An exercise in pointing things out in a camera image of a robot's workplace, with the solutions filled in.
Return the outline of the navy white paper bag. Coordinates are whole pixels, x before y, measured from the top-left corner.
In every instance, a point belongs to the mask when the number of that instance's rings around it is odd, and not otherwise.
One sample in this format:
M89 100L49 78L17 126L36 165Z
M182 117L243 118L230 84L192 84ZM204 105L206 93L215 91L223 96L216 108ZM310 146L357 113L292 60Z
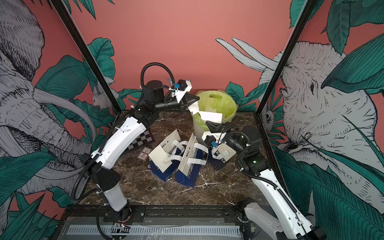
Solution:
M208 150L207 161L216 171L224 168L227 162L236 155L236 151L227 144L220 144L216 148L209 147Z
M202 166L207 163L208 148L197 141L197 137L192 134L182 159L175 173L177 183L194 188Z
M178 168L187 144L187 141L181 141L179 132L174 130L149 153L152 173L166 182Z

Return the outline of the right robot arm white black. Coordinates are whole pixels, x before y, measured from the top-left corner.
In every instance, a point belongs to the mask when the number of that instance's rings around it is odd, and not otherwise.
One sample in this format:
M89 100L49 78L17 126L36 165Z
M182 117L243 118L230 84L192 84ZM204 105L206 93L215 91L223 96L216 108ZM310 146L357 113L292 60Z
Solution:
M256 224L273 240L325 240L325 231L315 227L293 204L281 186L269 161L260 154L262 138L258 128L225 125L207 121L202 139L212 159L231 158L237 154L236 167L252 180L268 201L272 213L257 203L243 202L246 219Z

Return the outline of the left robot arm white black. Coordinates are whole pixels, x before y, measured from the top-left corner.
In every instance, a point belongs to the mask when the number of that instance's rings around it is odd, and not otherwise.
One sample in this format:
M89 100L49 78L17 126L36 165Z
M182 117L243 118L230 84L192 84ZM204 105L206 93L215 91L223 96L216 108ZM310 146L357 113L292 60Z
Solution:
M150 67L161 67L166 70L171 78L170 86L166 86L158 80L145 83L145 72ZM71 199L74 203L94 192L100 192L115 212L119 213L128 209L128 200L120 186L121 176L113 169L118 158L136 138L150 128L159 118L160 112L178 110L180 113L184 113L188 107L200 99L198 96L190 94L192 89L190 80L176 82L170 69L161 63L153 62L145 65L141 71L140 82L141 96L137 103L113 124L116 131L109 132L98 149L91 154L81 156L84 168L71 192ZM90 176L97 185L97 189L78 197L77 190L85 175Z

